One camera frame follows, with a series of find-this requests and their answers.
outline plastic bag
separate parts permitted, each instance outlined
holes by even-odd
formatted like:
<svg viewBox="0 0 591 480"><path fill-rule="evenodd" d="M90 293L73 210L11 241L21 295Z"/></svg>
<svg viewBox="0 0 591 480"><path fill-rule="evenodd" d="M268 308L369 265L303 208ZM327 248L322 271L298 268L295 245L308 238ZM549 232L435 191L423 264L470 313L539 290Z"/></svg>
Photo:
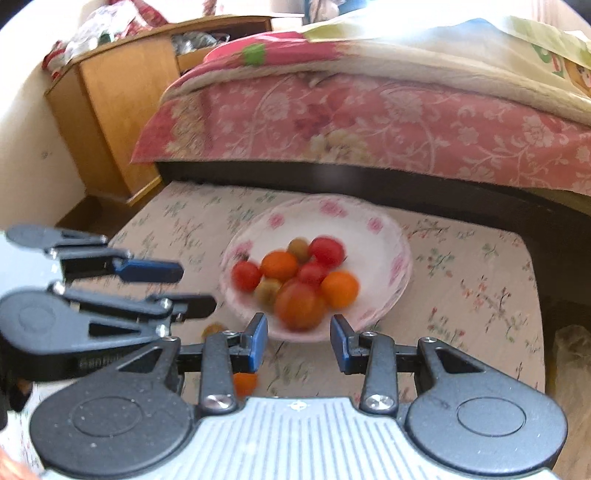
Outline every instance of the plastic bag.
<svg viewBox="0 0 591 480"><path fill-rule="evenodd" d="M94 50L103 33L109 33L113 38L117 37L137 18L141 18L138 9L129 0L97 8L68 42L64 63L68 63L77 55Z"/></svg>
<svg viewBox="0 0 591 480"><path fill-rule="evenodd" d="M591 478L591 333L572 325L556 332L555 400L569 421L569 436L554 467L564 480Z"/></svg>

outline wooden cabinet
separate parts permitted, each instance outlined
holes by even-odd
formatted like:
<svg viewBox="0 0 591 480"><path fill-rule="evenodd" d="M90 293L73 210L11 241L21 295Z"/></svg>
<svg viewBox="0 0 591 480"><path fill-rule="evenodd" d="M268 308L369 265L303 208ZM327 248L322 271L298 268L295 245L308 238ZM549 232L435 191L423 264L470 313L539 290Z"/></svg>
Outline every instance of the wooden cabinet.
<svg viewBox="0 0 591 480"><path fill-rule="evenodd" d="M204 17L103 45L71 61L46 98L87 193L132 205L160 183L156 167L129 163L135 143L164 90L211 50L177 57L172 35L204 31L233 40L270 30L271 17Z"/></svg>

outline pink floral bowl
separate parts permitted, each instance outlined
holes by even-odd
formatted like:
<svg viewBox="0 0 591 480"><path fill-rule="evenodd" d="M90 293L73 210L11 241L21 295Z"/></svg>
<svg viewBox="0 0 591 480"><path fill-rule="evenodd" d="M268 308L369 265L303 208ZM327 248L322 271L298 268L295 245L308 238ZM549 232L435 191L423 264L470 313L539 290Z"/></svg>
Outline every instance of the pink floral bowl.
<svg viewBox="0 0 591 480"><path fill-rule="evenodd" d="M269 337L288 342L329 340L330 317L345 315L359 331L383 317L402 296L413 267L410 246L401 228L388 212L371 203L338 195L309 195L291 200L263 212L245 225L230 241L222 255L220 288L230 309L248 323L261 311L252 294L232 287L230 272L244 254L260 263L263 257L286 249L296 237L309 241L330 235L345 245L347 258L340 267L359 279L357 300L341 312L330 312L309 332L292 332L265 312Z"/></svg>

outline wall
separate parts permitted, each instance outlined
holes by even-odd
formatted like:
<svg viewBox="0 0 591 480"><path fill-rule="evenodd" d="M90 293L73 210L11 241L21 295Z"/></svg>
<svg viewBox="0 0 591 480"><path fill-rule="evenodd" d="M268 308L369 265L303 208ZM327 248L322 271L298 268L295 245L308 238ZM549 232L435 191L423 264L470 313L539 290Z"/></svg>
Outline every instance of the wall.
<svg viewBox="0 0 591 480"><path fill-rule="evenodd" d="M0 30L0 229L54 224L84 198L43 92L40 69L53 43L69 38L100 0L33 0Z"/></svg>

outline floral tablecloth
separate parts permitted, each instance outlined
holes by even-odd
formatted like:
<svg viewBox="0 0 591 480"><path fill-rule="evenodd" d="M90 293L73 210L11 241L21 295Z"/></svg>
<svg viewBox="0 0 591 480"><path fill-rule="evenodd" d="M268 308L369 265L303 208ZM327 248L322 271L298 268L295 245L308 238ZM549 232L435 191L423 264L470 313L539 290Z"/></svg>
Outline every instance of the floral tablecloth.
<svg viewBox="0 0 591 480"><path fill-rule="evenodd" d="M113 243L139 257L179 260L185 267L182 281L163 287L103 278L82 281L78 286L138 298L164 290L212 293L218 308L211 317L173 326L173 334L183 343L201 342L203 329L213 322L241 329L219 293L221 255L245 222L302 195L173 183L133 218ZM387 211L408 237L414 269L401 300L373 330L407 345L416 344L425 335L438 337L543 391L540 307L531 258L521 238L479 225L398 209ZM187 376L185 400L196 401L198 381L198 374ZM344 395L357 401L362 383L361 375L339 373L328 342L302 345L270 340L255 395ZM410 374L399 375L399 387L402 400L415 397ZM41 395L45 388L49 387L41 387ZM15 421L22 431L23 447L9 452L34 466L26 433L28 419L21 416L13 419L13 424ZM5 435L0 436L1 446L7 441Z"/></svg>

